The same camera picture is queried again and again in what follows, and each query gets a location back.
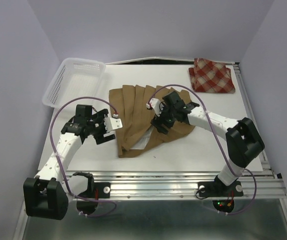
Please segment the brown skirt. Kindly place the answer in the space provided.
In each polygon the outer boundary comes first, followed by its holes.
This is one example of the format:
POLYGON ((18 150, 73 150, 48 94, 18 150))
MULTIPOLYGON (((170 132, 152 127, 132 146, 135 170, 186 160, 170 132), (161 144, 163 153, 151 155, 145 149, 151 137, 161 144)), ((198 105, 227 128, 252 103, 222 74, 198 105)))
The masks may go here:
POLYGON ((174 88, 162 88, 159 85, 156 87, 123 85, 121 88, 109 91, 109 102, 117 109, 123 125, 115 132, 119 158, 138 157, 163 143, 170 143, 186 137, 194 130, 194 126, 175 122, 168 134, 162 134, 151 125, 155 113, 147 109, 146 103, 153 94, 161 100, 162 97, 174 90, 174 88), (143 138, 148 130, 152 130, 152 133, 146 146, 143 149, 134 149, 135 144, 143 138))

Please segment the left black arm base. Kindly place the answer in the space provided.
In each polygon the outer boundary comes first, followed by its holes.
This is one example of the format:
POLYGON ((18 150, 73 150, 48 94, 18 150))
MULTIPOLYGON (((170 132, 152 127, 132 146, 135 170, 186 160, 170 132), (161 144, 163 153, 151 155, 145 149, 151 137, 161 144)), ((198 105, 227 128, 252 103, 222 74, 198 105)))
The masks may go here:
POLYGON ((97 182, 89 172, 75 172, 68 181, 74 194, 82 198, 109 199, 111 192, 110 182, 97 182))

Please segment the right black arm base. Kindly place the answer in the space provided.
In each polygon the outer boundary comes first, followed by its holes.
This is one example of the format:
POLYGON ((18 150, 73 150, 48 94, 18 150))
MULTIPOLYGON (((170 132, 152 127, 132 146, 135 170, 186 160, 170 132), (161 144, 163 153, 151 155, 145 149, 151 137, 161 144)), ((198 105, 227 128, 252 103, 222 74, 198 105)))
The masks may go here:
POLYGON ((197 183, 196 198, 203 200, 207 198, 242 197, 244 195, 241 182, 233 181, 230 185, 225 185, 216 176, 214 180, 199 181, 197 183))

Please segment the red plaid skirt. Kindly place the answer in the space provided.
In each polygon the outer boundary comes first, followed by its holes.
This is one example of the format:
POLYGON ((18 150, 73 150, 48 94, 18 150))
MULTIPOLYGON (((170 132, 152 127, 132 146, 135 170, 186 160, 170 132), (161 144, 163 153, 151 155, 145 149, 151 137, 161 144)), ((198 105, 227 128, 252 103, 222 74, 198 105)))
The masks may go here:
POLYGON ((234 94, 232 73, 223 62, 195 58, 188 69, 190 84, 197 93, 234 94))

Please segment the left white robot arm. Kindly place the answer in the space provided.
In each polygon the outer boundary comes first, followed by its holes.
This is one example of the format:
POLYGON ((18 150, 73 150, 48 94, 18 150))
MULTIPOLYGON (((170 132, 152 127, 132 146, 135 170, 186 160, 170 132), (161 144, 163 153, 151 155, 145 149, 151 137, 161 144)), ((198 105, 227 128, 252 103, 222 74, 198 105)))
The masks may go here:
POLYGON ((63 126, 57 143, 51 141, 52 154, 35 177, 23 184, 26 214, 62 220, 73 199, 90 200, 96 207, 99 189, 91 173, 77 171, 66 176, 72 159, 85 140, 92 136, 96 144, 114 140, 113 131, 122 128, 118 114, 108 116, 108 109, 93 113, 91 105, 78 104, 75 115, 63 126))

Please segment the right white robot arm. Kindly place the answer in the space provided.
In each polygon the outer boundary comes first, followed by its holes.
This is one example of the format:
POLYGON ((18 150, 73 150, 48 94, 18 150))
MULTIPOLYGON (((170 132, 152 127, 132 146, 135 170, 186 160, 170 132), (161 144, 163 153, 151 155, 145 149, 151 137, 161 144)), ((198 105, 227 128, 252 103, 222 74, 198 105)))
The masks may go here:
POLYGON ((176 91, 165 95, 162 100, 151 98, 148 110, 154 111, 151 125, 159 133, 168 134, 175 122, 199 127, 213 133, 214 138, 226 141, 226 162, 213 183, 214 191, 225 195, 247 166, 265 149, 265 144, 254 124, 245 117, 241 120, 228 118, 205 109, 195 102, 185 103, 176 91))

